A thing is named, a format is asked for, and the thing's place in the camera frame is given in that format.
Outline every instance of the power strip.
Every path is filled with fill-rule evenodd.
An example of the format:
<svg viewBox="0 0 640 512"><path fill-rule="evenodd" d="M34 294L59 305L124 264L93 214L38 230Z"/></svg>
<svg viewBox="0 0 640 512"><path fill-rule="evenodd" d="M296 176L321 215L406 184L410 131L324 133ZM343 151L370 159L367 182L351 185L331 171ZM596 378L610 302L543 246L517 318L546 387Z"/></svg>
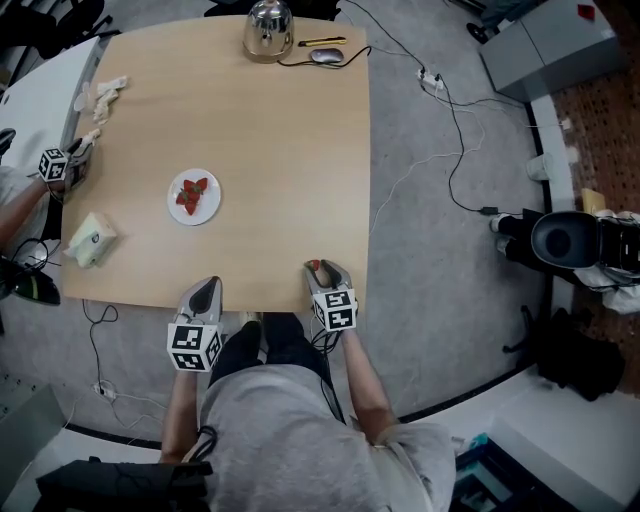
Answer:
<svg viewBox="0 0 640 512"><path fill-rule="evenodd" d="M103 380L99 385L97 382L91 386L93 392L107 402L115 402L117 393L111 382Z"/></svg>
<svg viewBox="0 0 640 512"><path fill-rule="evenodd" d="M436 80L435 75L432 75L428 71L424 75L421 71L418 71L416 76L423 84L428 85L436 91L442 91L444 89L444 82L442 80Z"/></svg>

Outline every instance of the white desk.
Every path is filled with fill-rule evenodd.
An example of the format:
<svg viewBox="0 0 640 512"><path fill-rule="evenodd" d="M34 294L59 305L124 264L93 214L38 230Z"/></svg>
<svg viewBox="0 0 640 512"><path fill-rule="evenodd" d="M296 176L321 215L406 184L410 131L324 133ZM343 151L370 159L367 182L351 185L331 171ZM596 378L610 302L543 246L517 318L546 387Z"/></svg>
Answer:
<svg viewBox="0 0 640 512"><path fill-rule="evenodd" d="M45 62L7 89L0 102L0 129L13 128L17 133L2 165L31 174L45 148L71 141L77 123L73 102L82 83L91 81L100 54L95 37Z"/></svg>

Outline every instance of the tissue box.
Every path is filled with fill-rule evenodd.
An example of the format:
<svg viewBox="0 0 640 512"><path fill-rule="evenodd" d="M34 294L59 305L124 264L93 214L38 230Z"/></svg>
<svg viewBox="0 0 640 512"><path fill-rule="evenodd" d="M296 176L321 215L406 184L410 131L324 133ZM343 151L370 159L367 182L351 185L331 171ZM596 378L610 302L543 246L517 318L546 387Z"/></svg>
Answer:
<svg viewBox="0 0 640 512"><path fill-rule="evenodd" d="M91 212L71 237L64 254L75 258L82 268L93 267L117 236L104 215Z"/></svg>

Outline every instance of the wooden table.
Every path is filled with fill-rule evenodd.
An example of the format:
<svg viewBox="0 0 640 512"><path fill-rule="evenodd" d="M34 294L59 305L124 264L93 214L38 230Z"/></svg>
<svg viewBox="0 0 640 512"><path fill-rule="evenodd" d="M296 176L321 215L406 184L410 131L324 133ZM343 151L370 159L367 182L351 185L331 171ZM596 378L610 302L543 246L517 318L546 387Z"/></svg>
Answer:
<svg viewBox="0 0 640 512"><path fill-rule="evenodd" d="M98 268L66 260L63 293L176 307L196 281L219 275L224 309L302 311L302 265L327 258L347 269L364 305L369 228L367 59L341 70L255 64L242 53L245 18L157 25L109 43L92 84L121 75L87 182L64 208L63 246L90 211L120 235ZM296 40L361 29L296 18ZM306 60L295 48L289 62ZM90 118L78 135L93 127ZM222 188L207 223L187 227L166 205L172 179L200 167Z"/></svg>

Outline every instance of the floor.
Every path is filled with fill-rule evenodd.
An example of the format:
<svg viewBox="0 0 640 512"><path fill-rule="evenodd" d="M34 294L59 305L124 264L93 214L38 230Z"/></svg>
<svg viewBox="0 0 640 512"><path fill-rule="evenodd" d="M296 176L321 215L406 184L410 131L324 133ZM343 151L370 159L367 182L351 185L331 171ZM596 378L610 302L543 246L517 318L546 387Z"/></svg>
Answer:
<svg viewBox="0 0 640 512"><path fill-rule="evenodd" d="M361 0L380 22L430 67L441 73L458 102L495 97L465 24L473 15L442 0ZM114 28L123 31L199 17L206 0L107 0ZM355 5L340 7L367 29L369 42L402 50ZM337 19L349 23L340 14ZM411 164L459 151L451 112L422 93L417 65L405 56L374 51L369 57L371 91L371 223L394 182ZM468 153L453 180L458 201L518 212L541 209L542 191L529 181L525 163L535 156L523 110L474 106L458 114ZM520 306L536 311L543 276L504 260L494 248L488 219L457 207L448 197L447 177L456 156L417 165L393 189L370 237L367 310L360 332L397 414L415 412L467 392L513 368L503 344L524 335ZM57 267L49 267L55 275ZM98 318L103 304L89 304ZM165 353L169 310L118 305L119 320L94 329L103 378L120 393L166 404L173 368ZM158 439L163 411L156 405L119 398L114 408L90 390L96 360L81 303L64 300L45 308L12 297L0 304L7 336L0 364L13 373L51 382L73 423L110 433ZM309 317L303 319L308 323ZM237 319L227 319L229 328ZM338 395L348 404L339 350L332 354ZM141 414L142 418L132 428Z"/></svg>
<svg viewBox="0 0 640 512"><path fill-rule="evenodd" d="M640 8L627 3L635 21L622 2L597 1L620 38L629 70L562 91L554 102L574 126L565 142L579 155L571 169L576 197L583 187L591 188L604 194L614 211L640 212ZM585 332L618 344L626 360L620 389L640 396L640 315L619 315L602 306L599 294L577 289L574 310L583 308L595 315Z"/></svg>

